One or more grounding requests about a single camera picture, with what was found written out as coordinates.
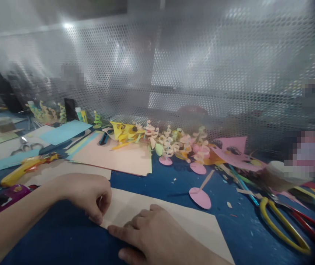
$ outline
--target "right hand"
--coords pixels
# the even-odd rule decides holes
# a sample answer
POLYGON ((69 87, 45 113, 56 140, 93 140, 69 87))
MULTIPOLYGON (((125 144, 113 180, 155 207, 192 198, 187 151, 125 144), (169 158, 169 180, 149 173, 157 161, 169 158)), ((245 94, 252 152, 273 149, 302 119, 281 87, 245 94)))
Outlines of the right hand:
POLYGON ((218 257, 189 235, 165 209, 154 204, 124 227, 111 225, 108 231, 141 251, 119 251, 119 258, 129 265, 212 264, 218 257))

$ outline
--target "wooden stick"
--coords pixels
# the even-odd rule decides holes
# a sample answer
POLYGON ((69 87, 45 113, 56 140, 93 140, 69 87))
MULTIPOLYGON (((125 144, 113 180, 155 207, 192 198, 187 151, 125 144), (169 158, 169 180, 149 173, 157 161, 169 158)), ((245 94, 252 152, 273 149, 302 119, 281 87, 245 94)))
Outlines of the wooden stick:
POLYGON ((210 171, 209 175, 205 178, 205 180, 203 181, 203 184, 200 186, 198 192, 200 192, 204 186, 208 183, 208 181, 210 180, 212 174, 215 172, 215 169, 213 169, 212 171, 210 171))

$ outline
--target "left hand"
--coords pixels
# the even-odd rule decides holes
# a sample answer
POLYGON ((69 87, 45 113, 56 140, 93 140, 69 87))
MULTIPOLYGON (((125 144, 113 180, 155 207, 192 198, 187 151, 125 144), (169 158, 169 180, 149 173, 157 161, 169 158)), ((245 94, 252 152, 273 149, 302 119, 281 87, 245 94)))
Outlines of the left hand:
POLYGON ((68 199, 76 207, 85 210, 98 225, 101 225, 111 204, 111 183, 100 175, 70 173, 59 176, 44 186, 51 186, 60 199, 68 199))

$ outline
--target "glue stick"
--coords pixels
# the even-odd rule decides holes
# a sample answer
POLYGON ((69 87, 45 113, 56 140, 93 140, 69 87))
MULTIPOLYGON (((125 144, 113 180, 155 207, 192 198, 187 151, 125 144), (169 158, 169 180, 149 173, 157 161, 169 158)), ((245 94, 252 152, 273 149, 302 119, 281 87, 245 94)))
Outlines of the glue stick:
POLYGON ((83 122, 87 123, 86 111, 82 110, 81 111, 81 116, 83 117, 83 122))
POLYGON ((76 111, 77 117, 79 118, 79 121, 83 121, 83 117, 81 115, 81 108, 80 107, 76 107, 75 111, 76 111))

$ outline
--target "yellow scissors handle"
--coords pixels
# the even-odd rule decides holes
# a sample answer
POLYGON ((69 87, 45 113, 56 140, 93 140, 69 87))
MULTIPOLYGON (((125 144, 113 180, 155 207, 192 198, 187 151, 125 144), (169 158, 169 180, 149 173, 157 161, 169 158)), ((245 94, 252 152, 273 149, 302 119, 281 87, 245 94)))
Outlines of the yellow scissors handle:
POLYGON ((300 236, 300 234, 295 230, 295 228, 289 223, 289 221, 283 216, 283 214, 278 210, 278 208, 275 206, 275 203, 273 201, 268 200, 268 198, 263 197, 260 205, 260 212, 262 213, 265 221, 269 224, 269 226, 273 229, 273 231, 282 239, 284 240, 287 244, 292 246, 294 249, 298 250, 299 252, 310 255, 311 254, 311 249, 309 248, 308 244, 305 242, 305 240, 300 236), (285 236, 279 228, 274 225, 274 223, 271 221, 269 218, 267 211, 266 211, 266 206, 269 203, 271 209, 274 211, 274 213, 279 217, 281 222, 286 226, 286 228, 291 232, 291 234, 294 235, 296 238, 297 242, 299 245, 295 244, 292 242, 287 236, 285 236))

